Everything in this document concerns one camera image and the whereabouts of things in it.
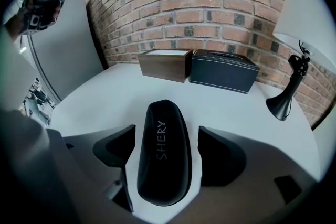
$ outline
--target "lamp base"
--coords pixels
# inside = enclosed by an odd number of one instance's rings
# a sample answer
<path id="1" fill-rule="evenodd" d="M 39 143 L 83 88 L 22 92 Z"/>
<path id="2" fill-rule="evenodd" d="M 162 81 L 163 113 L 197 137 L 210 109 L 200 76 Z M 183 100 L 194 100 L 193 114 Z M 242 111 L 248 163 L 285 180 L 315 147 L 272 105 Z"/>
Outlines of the lamp base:
<path id="1" fill-rule="evenodd" d="M 278 120 L 284 121 L 288 117 L 290 113 L 288 107 L 291 105 L 291 100 L 296 89 L 307 73 L 309 61 L 310 58 L 305 58 L 304 56 L 300 58 L 296 55 L 292 55 L 288 62 L 293 69 L 293 74 L 290 77 L 287 87 L 278 96 L 266 100 L 269 111 Z"/>

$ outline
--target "dark brick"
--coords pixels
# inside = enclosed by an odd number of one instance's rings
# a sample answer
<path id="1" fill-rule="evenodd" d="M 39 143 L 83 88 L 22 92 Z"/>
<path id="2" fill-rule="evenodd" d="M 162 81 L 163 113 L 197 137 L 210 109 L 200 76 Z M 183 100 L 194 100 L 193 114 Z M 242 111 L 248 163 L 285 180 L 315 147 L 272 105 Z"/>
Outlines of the dark brick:
<path id="1" fill-rule="evenodd" d="M 253 58 L 253 56 L 254 56 L 254 50 L 253 49 L 247 49 L 246 56 L 248 58 Z"/>
<path id="2" fill-rule="evenodd" d="M 235 45 L 229 45 L 227 46 L 227 51 L 231 54 L 234 54 L 236 52 L 236 46 Z"/>
<path id="3" fill-rule="evenodd" d="M 206 13 L 206 19 L 207 19 L 209 22 L 212 21 L 212 12 L 208 11 L 208 12 Z"/>
<path id="4" fill-rule="evenodd" d="M 152 26 L 153 25 L 153 20 L 152 19 L 147 19 L 146 25 L 147 26 Z"/>
<path id="5" fill-rule="evenodd" d="M 261 30 L 262 26 L 263 26 L 262 24 L 263 23 L 261 22 L 261 20 L 254 19 L 254 21 L 253 21 L 253 29 Z"/>
<path id="6" fill-rule="evenodd" d="M 273 41 L 271 45 L 271 51 L 278 52 L 278 50 L 279 50 L 279 43 Z"/>
<path id="7" fill-rule="evenodd" d="M 194 36 L 194 27 L 193 26 L 184 27 L 184 35 L 186 37 L 193 37 Z"/>
<path id="8" fill-rule="evenodd" d="M 257 35 L 257 34 L 253 34 L 253 37 L 252 37 L 252 44 L 253 44 L 253 45 L 257 45 L 257 42 L 258 42 L 258 35 Z"/>
<path id="9" fill-rule="evenodd" d="M 234 24 L 235 25 L 244 25 L 245 23 L 245 16 L 242 14 L 235 14 L 235 20 Z"/>
<path id="10" fill-rule="evenodd" d="M 172 46 L 172 49 L 176 49 L 176 40 L 171 40 L 170 45 Z"/>

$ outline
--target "wooden box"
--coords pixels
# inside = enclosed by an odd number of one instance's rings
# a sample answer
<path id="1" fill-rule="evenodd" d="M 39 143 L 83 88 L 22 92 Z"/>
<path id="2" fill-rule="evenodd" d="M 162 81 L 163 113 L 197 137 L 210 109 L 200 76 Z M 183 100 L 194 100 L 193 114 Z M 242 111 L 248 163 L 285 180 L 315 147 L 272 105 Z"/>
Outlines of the wooden box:
<path id="1" fill-rule="evenodd" d="M 153 49 L 138 55 L 144 76 L 184 82 L 191 72 L 192 49 Z"/>

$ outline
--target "black leather box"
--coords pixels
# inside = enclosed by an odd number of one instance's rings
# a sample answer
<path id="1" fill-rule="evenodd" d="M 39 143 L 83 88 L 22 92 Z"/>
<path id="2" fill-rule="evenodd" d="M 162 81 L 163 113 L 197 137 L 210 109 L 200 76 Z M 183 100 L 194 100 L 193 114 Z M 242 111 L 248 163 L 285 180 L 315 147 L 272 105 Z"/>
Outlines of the black leather box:
<path id="1" fill-rule="evenodd" d="M 192 57 L 190 82 L 248 93 L 259 72 L 248 58 L 215 50 L 197 50 Z"/>

